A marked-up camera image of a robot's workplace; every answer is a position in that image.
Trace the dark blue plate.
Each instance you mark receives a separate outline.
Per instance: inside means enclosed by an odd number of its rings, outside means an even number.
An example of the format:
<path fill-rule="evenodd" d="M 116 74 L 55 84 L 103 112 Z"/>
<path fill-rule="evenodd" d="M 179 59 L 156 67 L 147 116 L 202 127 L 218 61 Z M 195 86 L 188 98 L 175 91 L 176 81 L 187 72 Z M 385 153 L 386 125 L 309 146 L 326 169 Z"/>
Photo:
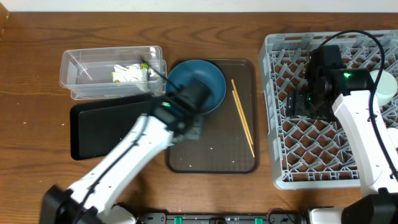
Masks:
<path fill-rule="evenodd" d="M 211 95 L 201 108 L 201 114 L 215 110 L 226 95 L 226 80 L 221 70 L 206 60 L 186 60 L 171 69 L 168 79 L 177 87 L 186 87 L 192 80 L 204 83 Z"/>

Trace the wooden chopstick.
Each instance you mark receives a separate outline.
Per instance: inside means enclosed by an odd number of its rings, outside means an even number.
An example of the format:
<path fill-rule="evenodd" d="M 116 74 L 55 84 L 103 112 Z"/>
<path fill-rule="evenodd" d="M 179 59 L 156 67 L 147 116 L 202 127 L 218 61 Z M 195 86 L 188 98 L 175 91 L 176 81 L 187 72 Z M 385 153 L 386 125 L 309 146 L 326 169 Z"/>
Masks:
<path fill-rule="evenodd" d="M 247 122 L 246 116 L 244 114 L 243 106 L 241 104 L 241 100 L 240 100 L 240 97 L 239 97 L 239 94 L 238 94 L 238 91 L 237 91 L 237 88 L 236 88 L 236 85 L 235 85 L 235 82 L 234 82 L 233 79 L 231 79 L 231 84 L 232 84 L 232 87 L 233 87 L 232 94 L 233 94 L 233 97 L 234 97 L 234 101 L 235 101 L 235 104 L 236 104 L 236 107 L 237 107 L 237 110 L 238 110 L 238 113 L 239 113 L 239 117 L 240 117 L 243 129 L 244 129 L 245 135 L 246 135 L 246 139 L 248 141 L 252 157 L 255 158 L 256 156 L 255 156 L 254 148 L 253 148 L 254 141 L 252 140 L 252 136 L 251 136 L 251 133 L 250 133 L 250 130 L 249 130 L 248 122 Z"/>
<path fill-rule="evenodd" d="M 233 93 L 233 96 L 234 96 L 234 100 L 235 100 L 235 103 L 236 103 L 236 107 L 237 107 L 237 110 L 238 110 L 238 113 L 239 113 L 239 117 L 240 117 L 241 122 L 242 122 L 242 126 L 243 126 L 243 129 L 244 129 L 246 138 L 248 140 L 248 144 L 249 144 L 250 147 L 252 147 L 252 140 L 251 140 L 251 137 L 249 136 L 249 130 L 248 130 L 248 127 L 247 127 L 247 124 L 246 124 L 246 119 L 244 118 L 244 115 L 243 115 L 243 109 L 242 109 L 241 105 L 239 104 L 239 100 L 238 100 L 238 96 L 237 96 L 236 92 L 233 90 L 232 93 Z"/>

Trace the mint green bowl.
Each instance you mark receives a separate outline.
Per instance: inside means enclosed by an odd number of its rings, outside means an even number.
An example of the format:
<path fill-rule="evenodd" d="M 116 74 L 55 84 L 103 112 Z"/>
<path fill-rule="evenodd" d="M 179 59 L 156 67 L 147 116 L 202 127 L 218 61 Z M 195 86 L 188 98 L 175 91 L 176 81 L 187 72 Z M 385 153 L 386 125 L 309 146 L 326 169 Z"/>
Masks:
<path fill-rule="evenodd" d="M 397 93 L 397 81 L 395 77 L 383 70 L 379 83 L 377 85 L 376 94 L 374 101 L 376 101 L 379 107 L 387 105 Z"/>

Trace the white napkin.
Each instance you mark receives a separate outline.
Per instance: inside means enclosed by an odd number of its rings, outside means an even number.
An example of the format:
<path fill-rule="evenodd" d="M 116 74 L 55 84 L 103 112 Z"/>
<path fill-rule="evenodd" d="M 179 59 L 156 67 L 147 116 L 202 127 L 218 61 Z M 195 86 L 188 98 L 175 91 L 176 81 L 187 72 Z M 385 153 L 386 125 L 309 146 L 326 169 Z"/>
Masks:
<path fill-rule="evenodd" d="M 158 79 L 158 75 L 152 68 L 141 69 L 139 63 L 126 67 L 115 65 L 111 76 L 114 83 L 135 83 L 143 92 L 148 92 L 148 81 Z"/>

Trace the pink plastic cup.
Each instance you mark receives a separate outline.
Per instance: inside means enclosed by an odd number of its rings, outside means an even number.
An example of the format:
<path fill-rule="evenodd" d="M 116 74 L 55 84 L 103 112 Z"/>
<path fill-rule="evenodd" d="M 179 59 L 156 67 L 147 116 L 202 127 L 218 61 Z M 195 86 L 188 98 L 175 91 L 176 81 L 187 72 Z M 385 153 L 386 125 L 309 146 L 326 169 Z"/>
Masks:
<path fill-rule="evenodd" d="M 396 149 L 398 149 L 398 129 L 397 128 L 387 128 L 387 132 L 392 141 L 392 144 Z"/>

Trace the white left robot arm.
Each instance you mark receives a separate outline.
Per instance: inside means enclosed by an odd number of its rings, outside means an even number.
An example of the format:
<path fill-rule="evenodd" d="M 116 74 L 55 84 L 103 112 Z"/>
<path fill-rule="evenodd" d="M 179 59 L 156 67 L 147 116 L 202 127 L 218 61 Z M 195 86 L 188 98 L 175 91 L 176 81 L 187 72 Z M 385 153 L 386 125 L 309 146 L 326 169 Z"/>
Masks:
<path fill-rule="evenodd" d="M 114 212 L 120 194 L 144 166 L 184 134 L 200 114 L 204 97 L 161 96 L 138 117 L 121 142 L 89 173 L 66 190 L 53 185 L 43 196 L 40 223 L 135 223 Z"/>

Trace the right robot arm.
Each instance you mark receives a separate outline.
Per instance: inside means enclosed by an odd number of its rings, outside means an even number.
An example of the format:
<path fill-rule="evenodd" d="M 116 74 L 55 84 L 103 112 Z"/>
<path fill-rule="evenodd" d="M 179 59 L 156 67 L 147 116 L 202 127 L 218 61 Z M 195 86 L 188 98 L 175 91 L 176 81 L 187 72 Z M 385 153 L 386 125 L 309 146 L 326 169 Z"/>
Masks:
<path fill-rule="evenodd" d="M 307 92 L 288 94 L 287 116 L 335 118 L 359 172 L 362 199 L 346 208 L 313 208 L 305 223 L 397 223 L 397 150 L 381 116 L 376 84 L 366 69 L 331 69 L 310 76 Z"/>

